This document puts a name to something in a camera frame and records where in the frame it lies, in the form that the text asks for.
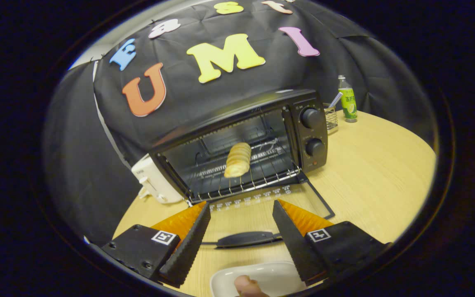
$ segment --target finger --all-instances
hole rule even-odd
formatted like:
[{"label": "finger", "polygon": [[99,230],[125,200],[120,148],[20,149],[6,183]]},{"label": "finger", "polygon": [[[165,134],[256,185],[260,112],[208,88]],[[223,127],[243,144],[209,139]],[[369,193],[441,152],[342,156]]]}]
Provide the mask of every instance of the finger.
[{"label": "finger", "polygon": [[242,297],[269,297],[269,295],[261,291],[260,286],[258,286],[257,283],[253,283],[253,282],[241,288],[241,296]]},{"label": "finger", "polygon": [[248,275],[240,275],[234,280],[234,285],[240,297],[269,297],[263,293],[256,280],[251,280]]},{"label": "finger", "polygon": [[250,283],[251,280],[248,275],[240,275],[234,280],[234,286],[236,287],[237,292],[240,294],[241,290]]}]

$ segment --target white dish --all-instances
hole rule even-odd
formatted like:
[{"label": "white dish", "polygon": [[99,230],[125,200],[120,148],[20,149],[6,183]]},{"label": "white dish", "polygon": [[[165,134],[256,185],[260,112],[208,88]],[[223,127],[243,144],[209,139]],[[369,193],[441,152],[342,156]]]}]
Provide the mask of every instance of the white dish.
[{"label": "white dish", "polygon": [[273,261],[255,265],[231,267],[220,270],[210,278],[213,297],[236,297],[238,291],[234,280],[240,275],[248,275],[257,280],[261,290],[270,297],[287,295],[306,289],[292,262]]}]

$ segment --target pink letter i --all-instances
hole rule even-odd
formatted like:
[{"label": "pink letter i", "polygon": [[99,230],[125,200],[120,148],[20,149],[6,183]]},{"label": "pink letter i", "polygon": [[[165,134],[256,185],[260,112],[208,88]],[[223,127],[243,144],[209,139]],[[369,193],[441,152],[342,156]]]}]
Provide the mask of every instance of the pink letter i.
[{"label": "pink letter i", "polygon": [[287,35],[296,43],[298,47],[298,54],[304,57],[318,56],[320,52],[315,49],[305,37],[303,37],[301,30],[296,27],[281,27],[279,30],[287,33]]}]

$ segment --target croissant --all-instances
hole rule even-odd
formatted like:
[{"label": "croissant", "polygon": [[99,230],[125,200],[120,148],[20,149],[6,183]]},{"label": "croissant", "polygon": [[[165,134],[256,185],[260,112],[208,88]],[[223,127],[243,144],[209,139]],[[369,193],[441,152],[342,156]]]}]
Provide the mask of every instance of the croissant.
[{"label": "croissant", "polygon": [[246,142],[234,144],[226,158],[224,176],[226,178],[240,177],[249,171],[251,152],[252,150]]}]

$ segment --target foam letter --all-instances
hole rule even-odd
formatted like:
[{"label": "foam letter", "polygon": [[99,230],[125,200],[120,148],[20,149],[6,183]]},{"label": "foam letter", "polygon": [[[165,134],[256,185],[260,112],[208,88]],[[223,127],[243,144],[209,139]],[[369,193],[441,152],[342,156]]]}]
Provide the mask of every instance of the foam letter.
[{"label": "foam letter", "polygon": [[132,79],[132,81],[128,82],[126,86],[122,88],[122,94],[126,95],[129,108],[132,110],[134,115],[138,117],[147,116],[158,109],[162,102],[164,102],[164,98],[166,97],[166,86],[164,85],[160,68],[162,68],[162,63],[157,63],[144,72],[144,76],[149,77],[151,84],[153,85],[154,94],[150,100],[144,101],[142,96],[140,96],[140,90],[138,87],[140,77]]},{"label": "foam letter", "polygon": [[236,12],[242,12],[243,6],[239,6],[237,2],[221,2],[214,5],[217,13],[230,14]]},{"label": "foam letter", "polygon": [[181,24],[179,24],[178,19],[170,19],[164,23],[160,23],[156,25],[153,29],[151,29],[151,33],[149,34],[149,38],[155,38],[157,36],[161,36],[165,32],[172,32],[173,30],[179,28]]},{"label": "foam letter", "polygon": [[281,12],[281,13],[285,13],[285,14],[291,14],[292,13],[292,11],[283,8],[282,7],[283,4],[276,3],[274,1],[263,1],[262,4],[269,5],[272,9],[274,9],[275,11]]},{"label": "foam letter", "polygon": [[305,37],[303,37],[301,30],[295,27],[281,27],[279,30],[287,33],[287,35],[296,43],[298,47],[298,54],[304,57],[318,56],[320,52],[315,49]]},{"label": "foam letter", "polygon": [[109,60],[109,63],[115,62],[116,64],[119,64],[120,71],[123,71],[137,54],[134,52],[135,46],[132,45],[134,40],[135,38],[126,41],[126,43],[124,43],[124,45]]},{"label": "foam letter", "polygon": [[247,37],[246,34],[230,35],[226,38],[223,49],[208,43],[190,47],[186,53],[193,55],[198,62],[201,71],[199,82],[206,83],[221,76],[221,71],[214,69],[212,63],[231,73],[234,70],[234,56],[238,58],[239,69],[265,64],[265,59],[256,54],[247,41]]}]

